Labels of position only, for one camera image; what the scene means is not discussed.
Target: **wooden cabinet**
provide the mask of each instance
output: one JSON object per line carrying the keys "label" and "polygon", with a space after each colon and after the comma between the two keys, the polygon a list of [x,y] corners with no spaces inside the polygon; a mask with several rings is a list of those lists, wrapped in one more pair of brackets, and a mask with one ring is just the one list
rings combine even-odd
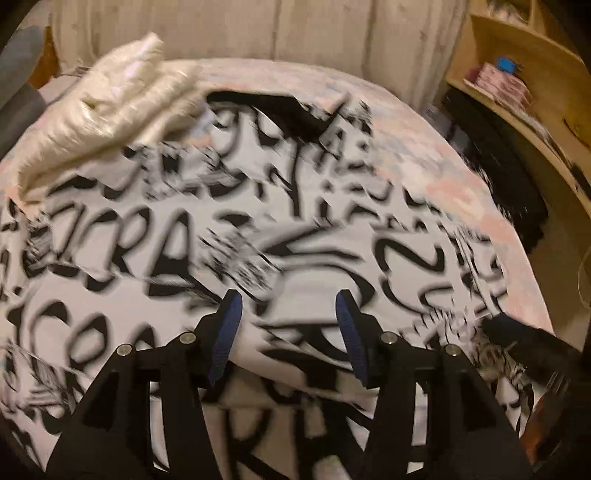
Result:
{"label": "wooden cabinet", "polygon": [[[560,220],[582,257],[591,244],[591,199],[570,166],[580,166],[591,182],[591,149],[573,133],[578,129],[584,138],[591,129],[591,76],[568,35],[540,0],[510,3],[525,22],[502,21],[490,15],[487,0],[471,0],[446,80],[503,120],[508,141],[520,153],[547,203],[561,212]],[[517,75],[534,97],[529,113],[548,129],[566,161],[509,110],[464,81],[469,69],[484,62],[495,64],[499,56],[519,65]]]}

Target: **graffiti print blanket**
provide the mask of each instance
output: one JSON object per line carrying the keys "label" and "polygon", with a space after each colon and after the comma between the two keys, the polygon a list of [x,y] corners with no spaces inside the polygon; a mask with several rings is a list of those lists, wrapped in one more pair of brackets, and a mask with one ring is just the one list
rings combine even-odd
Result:
{"label": "graffiti print blanket", "polygon": [[[377,173],[361,100],[333,112],[291,97],[207,100],[207,147],[106,152],[52,185],[35,221],[7,200],[2,414],[44,467],[118,345],[165,345],[235,288],[232,364],[204,394],[224,477],[347,478],[376,391],[352,374],[337,292],[415,346],[469,352],[478,318],[502,310],[502,265],[487,237]],[[165,469],[157,391],[152,406]],[[420,398],[417,411],[421,445]]]}

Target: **blue gripper pad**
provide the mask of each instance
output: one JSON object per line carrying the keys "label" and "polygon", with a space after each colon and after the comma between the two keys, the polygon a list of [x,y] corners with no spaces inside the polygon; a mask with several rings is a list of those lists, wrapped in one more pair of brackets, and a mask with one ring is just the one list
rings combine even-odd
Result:
{"label": "blue gripper pad", "polygon": [[339,324],[343,340],[345,341],[345,347],[349,361],[353,367],[353,373],[361,381],[363,386],[367,387],[368,355],[355,326],[355,321],[349,307],[350,302],[355,303],[355,300],[349,290],[341,290],[337,293],[335,300],[336,320]]}
{"label": "blue gripper pad", "polygon": [[229,290],[222,300],[221,308],[225,308],[220,321],[217,337],[212,348],[211,367],[207,375],[210,385],[220,379],[228,363],[230,350],[242,318],[242,296],[236,290]]}

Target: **gray pillow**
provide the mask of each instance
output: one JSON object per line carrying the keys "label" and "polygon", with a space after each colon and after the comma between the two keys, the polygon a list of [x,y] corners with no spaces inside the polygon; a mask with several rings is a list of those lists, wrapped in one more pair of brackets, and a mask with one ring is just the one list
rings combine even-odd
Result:
{"label": "gray pillow", "polygon": [[25,130],[45,111],[45,100],[28,83],[0,108],[0,160],[17,143]]}
{"label": "gray pillow", "polygon": [[28,82],[44,44],[41,27],[33,25],[14,32],[0,53],[0,109]]}

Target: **metal screw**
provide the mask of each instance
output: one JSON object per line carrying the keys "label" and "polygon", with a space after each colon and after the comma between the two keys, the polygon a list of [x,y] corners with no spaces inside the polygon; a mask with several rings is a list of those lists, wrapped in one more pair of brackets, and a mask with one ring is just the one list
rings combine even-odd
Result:
{"label": "metal screw", "polygon": [[117,347],[117,355],[128,356],[133,351],[133,349],[134,348],[130,344],[124,343],[123,345],[119,345]]}
{"label": "metal screw", "polygon": [[384,332],[379,336],[379,339],[386,345],[393,345],[398,342],[398,335],[394,332]]}
{"label": "metal screw", "polygon": [[197,340],[197,337],[193,332],[186,332],[179,337],[179,340],[181,343],[189,345],[190,343],[193,343],[195,340]]}
{"label": "metal screw", "polygon": [[443,350],[445,353],[451,356],[458,356],[462,353],[462,349],[453,343],[448,343]]}

